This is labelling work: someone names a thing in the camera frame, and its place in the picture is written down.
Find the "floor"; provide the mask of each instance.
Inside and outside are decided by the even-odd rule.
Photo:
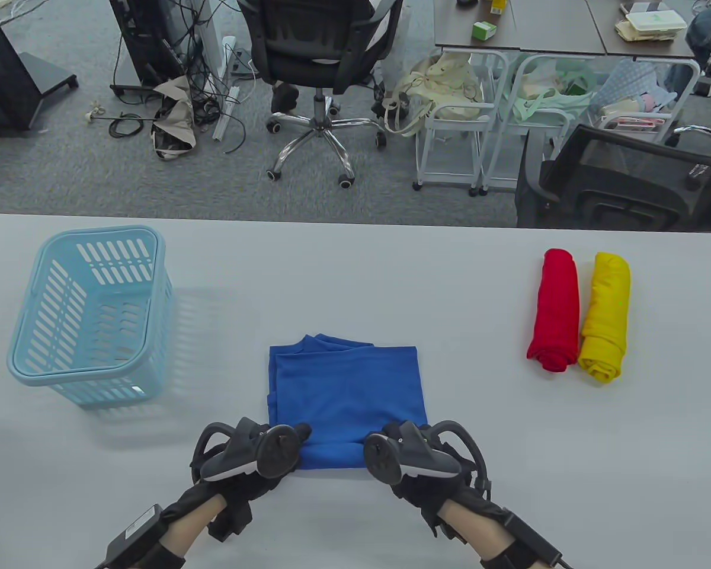
[[[30,7],[39,0],[28,0]],[[412,19],[407,62],[432,48],[432,0],[409,0]],[[217,30],[237,35],[249,46],[240,14],[218,5]],[[9,8],[0,11],[4,17]],[[340,166],[322,140],[296,152],[272,183],[266,168],[291,133],[270,135],[264,122],[271,88],[259,82],[253,96],[237,109],[247,140],[240,150],[223,154],[239,141],[232,123],[223,143],[209,133],[194,152],[175,162],[161,162],[147,130],[114,140],[107,125],[87,124],[84,114],[94,101],[107,116],[120,111],[151,116],[157,103],[136,108],[118,102],[109,90],[119,33],[111,6],[104,0],[50,0],[4,27],[17,51],[28,51],[68,68],[79,90],[50,100],[35,130],[0,138],[0,212],[69,215],[171,217],[197,219],[296,220],[416,225],[515,224],[510,193],[470,198],[463,187],[425,185],[414,192],[415,159],[411,140],[391,136],[383,152],[372,132],[344,131],[342,142],[353,157],[358,180],[351,190],[337,186]],[[242,95],[250,83],[242,85]],[[352,87],[343,97],[342,116],[369,116],[371,91]],[[304,89],[299,111],[308,114],[312,93]],[[711,125],[711,101],[692,97],[684,121]]]

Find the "blue towel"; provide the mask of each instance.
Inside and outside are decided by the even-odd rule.
[[[361,468],[363,439],[391,421],[427,422],[415,347],[318,334],[269,349],[271,425],[309,423],[302,469]]]

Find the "white table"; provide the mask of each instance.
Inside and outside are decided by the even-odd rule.
[[[0,568],[84,569],[190,484],[202,427],[266,418],[268,347],[304,333],[418,346],[431,421],[488,461],[493,498],[581,569],[711,567],[711,235],[143,220],[179,299],[177,393],[86,414],[5,356],[31,262],[59,231],[138,220],[0,216]],[[624,375],[596,388],[524,359],[545,249],[634,273]],[[478,567],[364,471],[302,472],[191,569]]]

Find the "plastic laundry basket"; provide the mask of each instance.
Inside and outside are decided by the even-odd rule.
[[[171,281],[147,227],[66,231],[39,251],[8,352],[25,385],[80,407],[138,404],[166,374]]]

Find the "red towel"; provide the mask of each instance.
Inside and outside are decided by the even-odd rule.
[[[534,337],[527,350],[549,372],[564,372],[579,355],[579,281],[574,258],[563,249],[545,252],[537,293]]]

